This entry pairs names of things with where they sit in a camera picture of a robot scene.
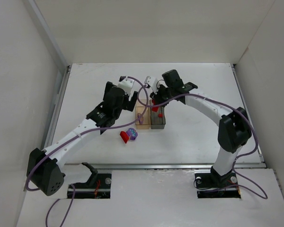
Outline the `purple lego brick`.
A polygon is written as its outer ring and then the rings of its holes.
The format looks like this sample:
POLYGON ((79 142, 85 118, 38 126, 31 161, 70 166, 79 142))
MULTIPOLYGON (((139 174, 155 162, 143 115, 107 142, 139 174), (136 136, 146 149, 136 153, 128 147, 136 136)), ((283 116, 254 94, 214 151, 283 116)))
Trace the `purple lego brick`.
POLYGON ((140 125, 143 125, 144 117, 141 113, 137 114, 137 119, 140 125))

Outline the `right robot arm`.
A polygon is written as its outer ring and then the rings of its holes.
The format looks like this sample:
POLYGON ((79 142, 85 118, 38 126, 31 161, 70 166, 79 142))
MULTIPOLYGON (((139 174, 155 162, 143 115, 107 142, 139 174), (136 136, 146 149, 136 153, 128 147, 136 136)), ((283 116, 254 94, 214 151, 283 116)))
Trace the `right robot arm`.
POLYGON ((198 110, 218 126, 220 150, 210 170, 209 184, 212 188, 222 187, 231 175, 236 156, 252 135, 246 110, 231 109, 207 98, 196 84, 184 83, 176 70, 165 72, 162 77, 163 85, 155 77, 145 79, 145 84, 152 89, 150 97, 154 105, 166 106, 168 101, 177 100, 198 110))

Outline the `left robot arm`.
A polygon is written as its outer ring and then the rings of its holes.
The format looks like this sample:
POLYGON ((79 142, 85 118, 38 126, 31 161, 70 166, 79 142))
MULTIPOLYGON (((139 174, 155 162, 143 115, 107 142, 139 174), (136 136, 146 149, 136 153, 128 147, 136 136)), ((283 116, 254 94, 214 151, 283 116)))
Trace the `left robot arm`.
POLYGON ((133 111, 138 96, 132 91, 133 86, 134 80, 129 77, 121 77, 117 85, 107 82, 102 102, 75 129, 43 150, 31 151, 25 189, 33 191, 29 187, 29 183, 33 183, 37 191, 47 196, 56 193, 64 183, 66 174, 62 169, 71 156, 86 142, 113 129, 123 110, 133 111))

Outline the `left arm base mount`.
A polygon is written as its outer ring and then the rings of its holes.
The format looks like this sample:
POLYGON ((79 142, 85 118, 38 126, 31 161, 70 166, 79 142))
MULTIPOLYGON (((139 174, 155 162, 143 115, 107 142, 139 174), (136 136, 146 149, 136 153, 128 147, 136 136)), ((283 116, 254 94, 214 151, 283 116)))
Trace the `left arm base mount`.
POLYGON ((64 183, 68 185, 68 199, 109 199, 112 173, 83 162, 66 168, 64 183))

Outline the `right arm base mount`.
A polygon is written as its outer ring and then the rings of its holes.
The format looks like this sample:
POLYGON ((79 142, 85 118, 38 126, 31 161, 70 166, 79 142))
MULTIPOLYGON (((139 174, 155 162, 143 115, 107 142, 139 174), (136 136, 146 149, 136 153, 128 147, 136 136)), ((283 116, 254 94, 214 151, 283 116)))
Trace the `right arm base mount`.
POLYGON ((238 179, 234 172, 219 180, 212 173, 195 173, 194 187, 199 199, 240 199, 238 179))

